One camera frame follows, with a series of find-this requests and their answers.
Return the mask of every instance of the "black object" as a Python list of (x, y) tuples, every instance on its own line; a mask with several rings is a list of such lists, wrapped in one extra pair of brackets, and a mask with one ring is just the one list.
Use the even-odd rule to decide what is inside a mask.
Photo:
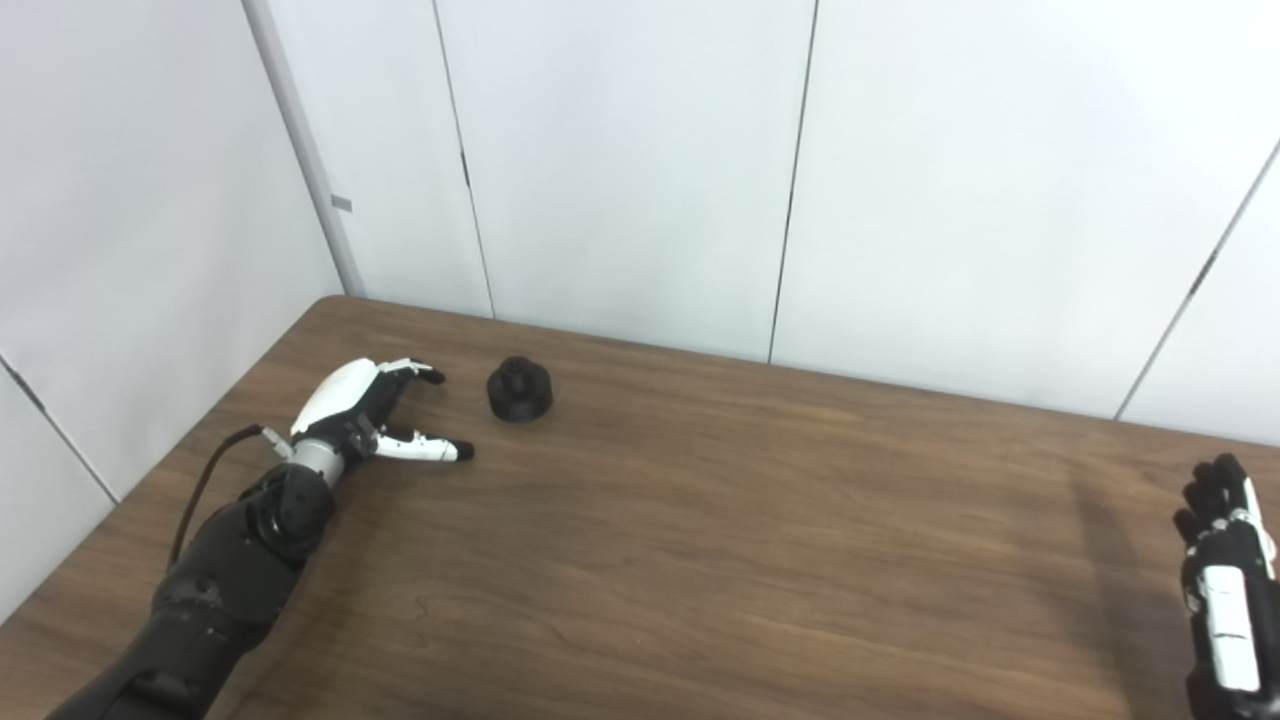
[(489, 407), (508, 423), (527, 423), (552, 407), (552, 375), (529, 357), (507, 357), (489, 375)]

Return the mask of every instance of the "robotic hand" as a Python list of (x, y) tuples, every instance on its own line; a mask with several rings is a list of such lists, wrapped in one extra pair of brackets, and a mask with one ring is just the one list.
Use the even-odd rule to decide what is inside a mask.
[(387, 427), (396, 400), (413, 379), (438, 386), (444, 382), (444, 374), (407, 357), (380, 365), (367, 357), (347, 363), (325, 378), (302, 407), (293, 423), (293, 441), (307, 450), (323, 446), (321, 452), (338, 452), (346, 462), (369, 455), (448, 462), (470, 460), (475, 455), (471, 443)]
[(1183, 591), (1196, 667), (1196, 720), (1280, 719), (1280, 584), (1276, 546), (1253, 482), (1231, 455), (1196, 466), (1174, 524), (1187, 542)]
[(291, 442), (257, 427), (228, 438), (201, 483), (227, 447), (259, 432), (284, 461), (214, 512), (180, 556), (175, 544), (137, 638), (49, 720), (204, 717), (239, 659), (275, 625), (334, 514), (333, 488), (344, 471), (371, 455), (435, 461), (475, 455), (470, 443), (387, 425), (413, 379), (440, 384), (444, 375), (416, 360), (356, 360), (320, 383)]

